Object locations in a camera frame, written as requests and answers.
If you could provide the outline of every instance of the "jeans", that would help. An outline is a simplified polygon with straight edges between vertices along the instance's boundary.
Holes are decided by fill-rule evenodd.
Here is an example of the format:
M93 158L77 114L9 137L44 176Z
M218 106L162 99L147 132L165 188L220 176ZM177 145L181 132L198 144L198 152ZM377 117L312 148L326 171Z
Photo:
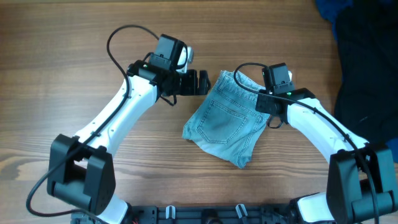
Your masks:
M237 78L249 88L264 89L240 72ZM256 101L256 94L235 83L232 72L221 71L212 91L185 124L182 138L242 169L251 160L269 117L255 110Z

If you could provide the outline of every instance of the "wooden table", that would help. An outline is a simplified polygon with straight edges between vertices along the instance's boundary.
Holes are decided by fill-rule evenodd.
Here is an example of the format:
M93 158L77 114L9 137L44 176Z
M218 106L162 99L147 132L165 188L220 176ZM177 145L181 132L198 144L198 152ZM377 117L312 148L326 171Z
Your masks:
M124 24L191 45L191 68L208 70L212 83L220 70L244 62L285 62L296 87L333 111L340 63L331 25L313 1L0 5L0 223L69 222L33 217L25 198L47 170L54 138L88 124L121 86L105 43ZM156 43L129 29L114 37L111 51L126 68ZM243 72L263 85L260 68ZM114 160L121 198L132 205L260 204L326 190L326 160L290 126L266 129L242 170L183 140L183 125L204 98L179 96L175 107L160 101L140 118ZM45 187L33 205L45 212L71 208Z

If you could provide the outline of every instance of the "jeans pocket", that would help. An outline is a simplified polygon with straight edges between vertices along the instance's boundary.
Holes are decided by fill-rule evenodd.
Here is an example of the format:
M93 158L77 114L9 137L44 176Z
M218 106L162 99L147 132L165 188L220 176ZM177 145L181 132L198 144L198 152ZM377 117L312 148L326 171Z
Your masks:
M208 143L227 144L247 120L247 117L211 100L197 130Z

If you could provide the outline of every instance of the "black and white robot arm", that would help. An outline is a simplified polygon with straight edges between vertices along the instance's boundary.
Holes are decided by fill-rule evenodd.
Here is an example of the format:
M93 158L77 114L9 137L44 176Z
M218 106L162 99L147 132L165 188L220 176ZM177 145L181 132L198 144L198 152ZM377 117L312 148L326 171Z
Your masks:
M114 194L116 180L113 158L135 122L156 103L161 95L207 94L210 83L205 72L201 71L198 80L196 71L187 70L192 59L193 51L190 47L173 37L162 35L149 62L138 60L129 66L127 70L129 97L121 109L70 161L49 175L47 192L102 222L132 223L131 206ZM357 162L353 144L355 148L360 149L364 157L368 158L367 163L377 191L379 214L384 215L398 210L391 152L383 147L369 145L365 139L346 129L322 108L320 102L307 89L295 90L290 78L286 79L287 72L284 64L263 70L264 80L267 80L267 90L259 94L256 110L278 116L282 122L298 129L330 163L326 192L293 200L296 212L290 215L289 223L313 223L325 220L356 223L374 217L369 182L359 181L358 168L363 167ZM92 136L119 106L126 94L126 88L125 80L101 113L76 132L74 137L69 138L60 134L54 140L50 151L49 169ZM280 100L281 98L291 101L289 103ZM317 112L325 114L327 119L308 107L316 108ZM353 144L350 144L346 139L347 136L342 135L330 121L348 134ZM74 163L82 159L87 160L86 169Z

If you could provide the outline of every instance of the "black cloth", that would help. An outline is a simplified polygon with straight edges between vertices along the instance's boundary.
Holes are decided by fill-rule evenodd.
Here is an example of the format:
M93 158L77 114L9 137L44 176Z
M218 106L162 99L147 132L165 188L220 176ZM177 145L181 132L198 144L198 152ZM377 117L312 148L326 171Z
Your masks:
M371 143L398 137L398 3L355 1L336 21L343 84L335 117Z

